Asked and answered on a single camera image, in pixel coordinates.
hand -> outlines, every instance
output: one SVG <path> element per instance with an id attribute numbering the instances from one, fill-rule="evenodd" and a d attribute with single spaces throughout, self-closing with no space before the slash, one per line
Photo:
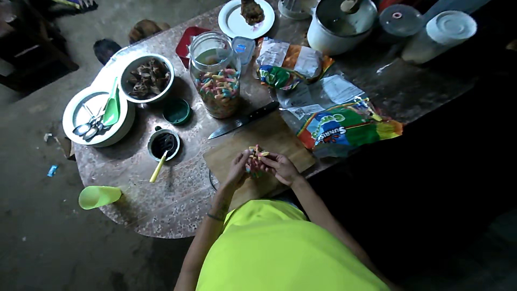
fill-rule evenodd
<path id="1" fill-rule="evenodd" d="M 248 178 L 245 165 L 250 154 L 249 150 L 245 150 L 232 160 L 228 177 L 222 187 L 231 187 L 235 191 L 244 184 L 244 181 Z"/>
<path id="2" fill-rule="evenodd" d="M 278 181 L 287 186 L 293 185 L 299 178 L 303 179 L 293 162 L 284 155 L 270 152 L 268 156 L 261 158 L 261 162 L 265 164 L 261 165 L 262 171 L 275 175 Z"/>

neon yellow shirt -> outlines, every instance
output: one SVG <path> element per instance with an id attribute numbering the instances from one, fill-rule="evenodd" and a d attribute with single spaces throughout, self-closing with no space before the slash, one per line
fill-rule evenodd
<path id="1" fill-rule="evenodd" d="M 230 212 L 196 290 L 388 290 L 336 237 L 299 209 L 252 200 Z"/>

paper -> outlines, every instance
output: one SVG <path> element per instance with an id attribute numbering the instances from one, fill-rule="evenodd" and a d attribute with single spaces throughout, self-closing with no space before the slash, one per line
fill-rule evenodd
<path id="1" fill-rule="evenodd" d="M 325 110 L 325 108 L 321 107 L 319 104 L 309 105 L 309 106 L 302 106 L 302 107 L 291 107 L 288 108 L 288 110 L 296 116 L 298 120 L 302 119 L 303 116 L 307 114 L 313 114 L 316 112 L 320 112 Z"/>
<path id="2" fill-rule="evenodd" d="M 342 75 L 323 78 L 319 82 L 328 98 L 336 104 L 347 103 L 354 97 L 364 94 L 363 90 L 345 80 Z"/>
<path id="3" fill-rule="evenodd" d="M 322 71 L 322 60 L 323 54 L 320 51 L 308 47 L 301 47 L 294 70 L 308 79 L 312 79 L 320 75 Z"/>
<path id="4" fill-rule="evenodd" d="M 278 90 L 277 99 L 282 108 L 303 107 L 314 104 L 309 86 L 304 83 L 298 84 L 296 88 L 291 91 Z"/>
<path id="5" fill-rule="evenodd" d="M 260 53 L 256 59 L 257 65 L 259 67 L 262 65 L 281 67 L 288 48 L 288 42 L 277 41 L 274 39 L 264 40 L 262 42 Z"/>

blue lid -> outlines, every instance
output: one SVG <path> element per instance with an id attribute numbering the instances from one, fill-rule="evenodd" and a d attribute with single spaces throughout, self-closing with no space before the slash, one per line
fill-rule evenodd
<path id="1" fill-rule="evenodd" d="M 255 40 L 247 37 L 236 36 L 232 41 L 232 48 L 237 53 L 242 65 L 251 61 L 255 51 Z"/>

green container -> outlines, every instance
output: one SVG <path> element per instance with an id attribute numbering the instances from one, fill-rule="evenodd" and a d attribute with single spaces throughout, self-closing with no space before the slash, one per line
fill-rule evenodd
<path id="1" fill-rule="evenodd" d="M 88 186 L 79 194 L 79 206 L 86 210 L 101 207 L 119 200 L 121 195 L 117 187 Z"/>
<path id="2" fill-rule="evenodd" d="M 191 110 L 183 99 L 173 99 L 165 105 L 163 118 L 174 125 L 182 125 L 189 121 Z"/>

